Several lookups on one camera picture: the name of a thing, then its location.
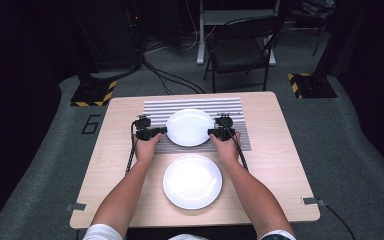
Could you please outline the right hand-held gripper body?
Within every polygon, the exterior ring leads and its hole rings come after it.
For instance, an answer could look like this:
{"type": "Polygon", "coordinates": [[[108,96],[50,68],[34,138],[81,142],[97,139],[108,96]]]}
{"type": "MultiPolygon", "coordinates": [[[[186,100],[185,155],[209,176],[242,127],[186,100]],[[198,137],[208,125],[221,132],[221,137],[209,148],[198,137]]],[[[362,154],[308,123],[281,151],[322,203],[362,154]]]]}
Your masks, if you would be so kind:
{"type": "Polygon", "coordinates": [[[214,135],[221,141],[227,141],[235,135],[233,120],[228,114],[221,114],[215,119],[217,130],[214,135]]]}

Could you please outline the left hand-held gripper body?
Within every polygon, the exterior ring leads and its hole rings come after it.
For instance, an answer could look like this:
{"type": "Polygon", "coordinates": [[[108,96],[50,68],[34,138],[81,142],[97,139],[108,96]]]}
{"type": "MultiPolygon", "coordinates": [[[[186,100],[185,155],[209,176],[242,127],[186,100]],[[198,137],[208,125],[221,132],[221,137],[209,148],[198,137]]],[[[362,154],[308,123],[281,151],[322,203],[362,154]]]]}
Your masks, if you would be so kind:
{"type": "Polygon", "coordinates": [[[148,141],[162,132],[161,128],[151,128],[151,120],[146,115],[139,115],[139,119],[134,121],[136,127],[136,137],[143,141],[148,141]]]}

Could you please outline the white round plate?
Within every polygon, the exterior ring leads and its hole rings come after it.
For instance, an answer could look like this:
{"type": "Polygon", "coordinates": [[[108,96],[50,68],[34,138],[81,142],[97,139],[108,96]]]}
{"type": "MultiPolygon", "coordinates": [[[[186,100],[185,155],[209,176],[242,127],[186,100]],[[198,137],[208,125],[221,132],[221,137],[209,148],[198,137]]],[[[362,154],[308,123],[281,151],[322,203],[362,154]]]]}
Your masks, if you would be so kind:
{"type": "Polygon", "coordinates": [[[193,147],[209,139],[207,131],[214,127],[209,114],[198,109],[183,109],[172,114],[166,122],[167,136],[183,147],[193,147]]]}
{"type": "Polygon", "coordinates": [[[219,196],[223,178],[219,167],[201,155],[182,156],[173,161],[163,175],[163,190],[168,200],[185,210],[199,210],[219,196]]]}

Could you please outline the person's right hand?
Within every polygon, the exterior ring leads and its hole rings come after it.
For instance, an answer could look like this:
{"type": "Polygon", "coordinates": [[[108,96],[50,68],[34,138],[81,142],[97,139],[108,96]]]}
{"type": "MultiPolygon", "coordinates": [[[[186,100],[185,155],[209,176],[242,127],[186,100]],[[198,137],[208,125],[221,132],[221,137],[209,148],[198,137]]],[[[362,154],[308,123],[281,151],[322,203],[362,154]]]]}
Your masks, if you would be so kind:
{"type": "Polygon", "coordinates": [[[221,141],[215,135],[210,135],[210,140],[215,145],[218,157],[224,164],[237,163],[239,153],[233,138],[221,141]]]}

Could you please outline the person's left hand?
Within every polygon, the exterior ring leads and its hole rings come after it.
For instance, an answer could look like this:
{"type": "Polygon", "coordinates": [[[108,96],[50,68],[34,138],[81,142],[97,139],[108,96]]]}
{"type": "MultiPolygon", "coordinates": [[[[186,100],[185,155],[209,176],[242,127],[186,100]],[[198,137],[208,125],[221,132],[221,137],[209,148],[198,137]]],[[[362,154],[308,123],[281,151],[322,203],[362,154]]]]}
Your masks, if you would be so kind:
{"type": "Polygon", "coordinates": [[[156,146],[162,137],[162,134],[157,134],[147,141],[134,137],[135,155],[138,163],[150,163],[152,161],[156,146]]]}

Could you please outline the grey striped woven placemat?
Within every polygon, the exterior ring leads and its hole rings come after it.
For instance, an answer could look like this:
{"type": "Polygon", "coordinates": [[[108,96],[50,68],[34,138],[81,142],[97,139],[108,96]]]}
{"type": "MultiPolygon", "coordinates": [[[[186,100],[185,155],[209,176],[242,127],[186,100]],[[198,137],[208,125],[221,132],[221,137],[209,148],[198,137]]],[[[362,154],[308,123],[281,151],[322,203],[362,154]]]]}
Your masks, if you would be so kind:
{"type": "MultiPolygon", "coordinates": [[[[209,114],[214,122],[212,129],[217,128],[215,123],[216,118],[221,114],[228,114],[233,120],[233,128],[241,133],[241,149],[244,151],[252,150],[245,123],[244,111],[239,97],[146,101],[144,103],[143,113],[151,119],[152,127],[166,127],[166,122],[169,117],[183,109],[198,109],[209,114]]],[[[157,146],[156,153],[179,154],[215,151],[215,146],[209,139],[198,146],[183,147],[174,144],[167,136],[162,139],[161,143],[157,146]]]]}

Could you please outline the black stand base hazard stripes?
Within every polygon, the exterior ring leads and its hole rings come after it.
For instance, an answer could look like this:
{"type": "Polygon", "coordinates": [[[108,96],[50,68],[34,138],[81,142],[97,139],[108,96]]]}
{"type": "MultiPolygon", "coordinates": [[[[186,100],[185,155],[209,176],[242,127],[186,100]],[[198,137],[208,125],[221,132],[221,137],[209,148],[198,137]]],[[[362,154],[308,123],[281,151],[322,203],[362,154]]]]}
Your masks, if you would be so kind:
{"type": "Polygon", "coordinates": [[[287,77],[297,99],[337,97],[326,77],[317,78],[309,73],[288,74],[287,77]]]}
{"type": "Polygon", "coordinates": [[[112,97],[116,81],[80,83],[71,98],[72,106],[104,106],[112,97]]]}

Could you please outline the black folding chair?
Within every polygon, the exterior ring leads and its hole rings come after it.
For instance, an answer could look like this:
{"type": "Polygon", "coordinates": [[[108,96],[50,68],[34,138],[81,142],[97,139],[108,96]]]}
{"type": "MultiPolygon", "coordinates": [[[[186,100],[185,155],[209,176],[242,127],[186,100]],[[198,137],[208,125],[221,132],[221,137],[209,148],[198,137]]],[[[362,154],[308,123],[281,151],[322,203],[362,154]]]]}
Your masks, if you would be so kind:
{"type": "Polygon", "coordinates": [[[260,85],[266,90],[270,57],[282,24],[278,17],[255,17],[220,25],[207,41],[209,59],[203,80],[211,73],[212,92],[217,92],[217,74],[248,74],[257,69],[264,69],[260,85]]]}

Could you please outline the grey tape strip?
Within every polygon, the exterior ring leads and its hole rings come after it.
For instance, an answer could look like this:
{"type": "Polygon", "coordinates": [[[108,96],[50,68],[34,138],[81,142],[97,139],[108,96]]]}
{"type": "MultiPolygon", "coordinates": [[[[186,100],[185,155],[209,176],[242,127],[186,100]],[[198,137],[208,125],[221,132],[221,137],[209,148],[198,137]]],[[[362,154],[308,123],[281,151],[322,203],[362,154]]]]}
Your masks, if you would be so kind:
{"type": "Polygon", "coordinates": [[[318,205],[318,206],[326,206],[326,202],[323,199],[320,199],[318,197],[308,197],[308,198],[302,198],[302,203],[304,205],[318,205]]]}
{"type": "Polygon", "coordinates": [[[65,209],[69,212],[73,212],[74,210],[84,211],[85,208],[86,204],[75,202],[72,204],[68,204],[65,209]]]}

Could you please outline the person's white shirt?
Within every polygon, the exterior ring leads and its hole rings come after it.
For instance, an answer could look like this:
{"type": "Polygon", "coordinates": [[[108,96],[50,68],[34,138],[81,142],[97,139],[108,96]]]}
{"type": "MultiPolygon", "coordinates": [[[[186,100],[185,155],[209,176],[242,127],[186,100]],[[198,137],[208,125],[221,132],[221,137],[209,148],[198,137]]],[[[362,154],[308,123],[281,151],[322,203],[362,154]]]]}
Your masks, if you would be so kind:
{"type": "MultiPolygon", "coordinates": [[[[82,240],[124,240],[122,236],[112,227],[106,224],[94,224],[86,231],[82,240]]],[[[168,240],[208,240],[207,238],[191,235],[179,234],[168,240]]],[[[273,230],[265,234],[259,240],[296,240],[296,238],[285,230],[273,230]]]]}

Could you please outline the dark chair with thin legs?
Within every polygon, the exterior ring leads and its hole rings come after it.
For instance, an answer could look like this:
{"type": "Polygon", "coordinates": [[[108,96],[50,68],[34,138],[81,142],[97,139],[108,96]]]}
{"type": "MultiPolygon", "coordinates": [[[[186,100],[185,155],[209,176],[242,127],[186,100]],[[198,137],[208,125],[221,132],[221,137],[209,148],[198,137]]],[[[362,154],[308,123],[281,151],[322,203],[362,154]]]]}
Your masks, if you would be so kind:
{"type": "Polygon", "coordinates": [[[293,7],[290,10],[293,16],[307,23],[313,22],[313,26],[318,27],[318,40],[313,51],[313,56],[315,56],[318,51],[328,19],[335,10],[335,0],[295,0],[293,3],[293,7]]]}

